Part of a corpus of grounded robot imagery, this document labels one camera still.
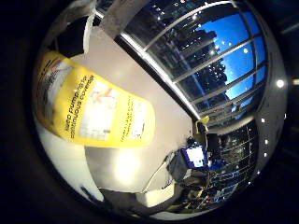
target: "monitor screen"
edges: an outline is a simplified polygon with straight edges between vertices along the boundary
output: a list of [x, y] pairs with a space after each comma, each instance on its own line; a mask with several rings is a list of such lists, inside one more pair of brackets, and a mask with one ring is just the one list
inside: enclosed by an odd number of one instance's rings
[[196, 169], [205, 165], [203, 146], [183, 148], [181, 151], [190, 169]]

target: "blue sky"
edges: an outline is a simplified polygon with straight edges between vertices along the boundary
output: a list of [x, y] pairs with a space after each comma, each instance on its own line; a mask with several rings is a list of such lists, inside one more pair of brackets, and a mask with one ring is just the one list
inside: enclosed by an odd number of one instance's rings
[[[253, 33], [259, 33], [258, 26], [256, 25], [251, 14], [247, 13], [246, 17], [249, 19], [249, 24], [253, 28]], [[216, 46], [219, 47], [218, 53], [221, 53], [233, 45], [236, 45], [239, 42], [249, 38], [249, 33], [246, 30], [245, 24], [238, 14], [217, 21], [207, 22], [197, 29], [204, 29], [207, 32], [216, 32], [217, 37], [214, 38], [214, 42]], [[234, 81], [238, 77], [243, 76], [248, 71], [253, 69], [254, 63], [251, 44], [248, 44], [224, 57], [222, 63], [226, 66], [225, 74], [228, 79], [226, 84]], [[245, 81], [240, 82], [232, 87], [226, 92], [226, 94], [230, 99], [235, 98], [237, 95], [249, 90], [252, 86], [252, 81], [253, 77], [249, 77]]]

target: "yellow sign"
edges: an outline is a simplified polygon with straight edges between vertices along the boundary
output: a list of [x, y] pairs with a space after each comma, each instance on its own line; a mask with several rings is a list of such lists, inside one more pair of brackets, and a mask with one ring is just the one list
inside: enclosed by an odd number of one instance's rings
[[150, 102], [124, 91], [56, 51], [34, 89], [38, 120], [68, 141], [93, 147], [142, 147], [154, 134]]

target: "window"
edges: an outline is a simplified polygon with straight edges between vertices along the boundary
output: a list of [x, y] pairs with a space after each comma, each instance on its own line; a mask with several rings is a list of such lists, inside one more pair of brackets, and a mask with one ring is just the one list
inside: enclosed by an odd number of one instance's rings
[[257, 24], [256, 20], [254, 19], [253, 14], [251, 12], [245, 12], [244, 16], [249, 23], [252, 33], [254, 35], [259, 34], [261, 31], [260, 31], [259, 25]]

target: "glass wall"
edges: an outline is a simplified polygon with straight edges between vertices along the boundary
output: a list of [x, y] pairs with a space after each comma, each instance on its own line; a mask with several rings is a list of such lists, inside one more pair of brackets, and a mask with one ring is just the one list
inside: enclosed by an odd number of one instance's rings
[[142, 49], [140, 55], [158, 64], [152, 66], [160, 67], [158, 76], [164, 71], [165, 84], [172, 82], [171, 89], [184, 95], [197, 118], [213, 117], [210, 126], [242, 119], [259, 104], [253, 99], [266, 79], [266, 51], [261, 29], [244, 4], [149, 1], [124, 32]]

